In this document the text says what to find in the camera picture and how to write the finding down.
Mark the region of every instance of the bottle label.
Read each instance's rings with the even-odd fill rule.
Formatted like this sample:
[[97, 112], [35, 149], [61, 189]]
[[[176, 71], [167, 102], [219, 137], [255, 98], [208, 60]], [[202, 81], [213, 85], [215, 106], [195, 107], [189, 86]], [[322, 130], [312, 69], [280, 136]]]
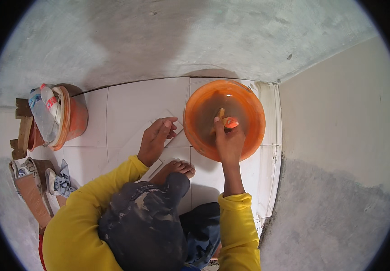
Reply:
[[32, 108], [34, 105], [41, 100], [41, 94], [35, 94], [29, 99], [29, 107]]
[[47, 109], [50, 110], [50, 108], [57, 103], [57, 98], [55, 96], [51, 97], [47, 102], [46, 102], [46, 107]]

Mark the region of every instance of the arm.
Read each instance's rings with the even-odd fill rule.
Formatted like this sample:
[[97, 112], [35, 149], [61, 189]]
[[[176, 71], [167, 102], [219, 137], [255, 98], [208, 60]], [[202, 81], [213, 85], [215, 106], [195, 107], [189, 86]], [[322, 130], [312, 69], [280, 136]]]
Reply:
[[48, 271], [121, 269], [106, 242], [97, 234], [98, 220], [111, 196], [125, 183], [139, 180], [158, 159], [165, 139], [175, 136], [171, 122], [176, 120], [174, 117], [154, 122], [144, 132], [138, 156], [130, 156], [113, 171], [70, 195], [66, 206], [61, 207], [46, 227], [43, 257]]
[[224, 193], [219, 196], [220, 268], [224, 270], [261, 270], [258, 234], [251, 210], [251, 195], [245, 193], [240, 175], [240, 155], [245, 135], [240, 126], [225, 134], [215, 118], [216, 147], [225, 176]]

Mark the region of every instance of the hand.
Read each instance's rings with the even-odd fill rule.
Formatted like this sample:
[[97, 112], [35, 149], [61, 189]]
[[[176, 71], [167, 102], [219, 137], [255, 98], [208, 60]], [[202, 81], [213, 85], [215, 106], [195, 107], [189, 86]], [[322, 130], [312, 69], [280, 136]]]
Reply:
[[215, 117], [214, 127], [216, 130], [216, 148], [222, 164], [238, 165], [246, 139], [241, 125], [233, 128], [231, 132], [225, 133], [224, 124], [218, 117]]
[[163, 149], [165, 149], [165, 140], [177, 135], [173, 131], [177, 128], [173, 124], [177, 119], [177, 117], [160, 118], [145, 130], [138, 153], [139, 161], [150, 167], [159, 159]]

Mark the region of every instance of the concrete wall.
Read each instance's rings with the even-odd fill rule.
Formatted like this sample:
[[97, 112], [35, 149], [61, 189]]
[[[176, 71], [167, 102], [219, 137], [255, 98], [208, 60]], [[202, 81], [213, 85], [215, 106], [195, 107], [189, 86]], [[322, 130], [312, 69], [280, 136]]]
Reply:
[[9, 140], [18, 138], [20, 120], [14, 112], [0, 112], [0, 227], [26, 270], [42, 270], [38, 254], [38, 222], [17, 195], [8, 168], [12, 149]]
[[43, 82], [284, 81], [375, 35], [353, 0], [37, 0], [0, 57], [0, 107]]
[[363, 270], [390, 226], [390, 57], [379, 37], [279, 85], [283, 161], [264, 270]]

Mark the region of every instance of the yellow long-sleeve shirt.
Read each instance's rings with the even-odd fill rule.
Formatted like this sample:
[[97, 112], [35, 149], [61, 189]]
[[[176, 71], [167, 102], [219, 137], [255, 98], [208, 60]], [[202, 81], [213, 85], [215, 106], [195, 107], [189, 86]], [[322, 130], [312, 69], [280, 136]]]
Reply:
[[[130, 156], [119, 167], [73, 192], [47, 225], [43, 239], [46, 269], [121, 270], [97, 233], [98, 221], [112, 194], [126, 182], [139, 180], [148, 167]], [[258, 235], [251, 211], [251, 195], [219, 196], [221, 270], [260, 270]]]

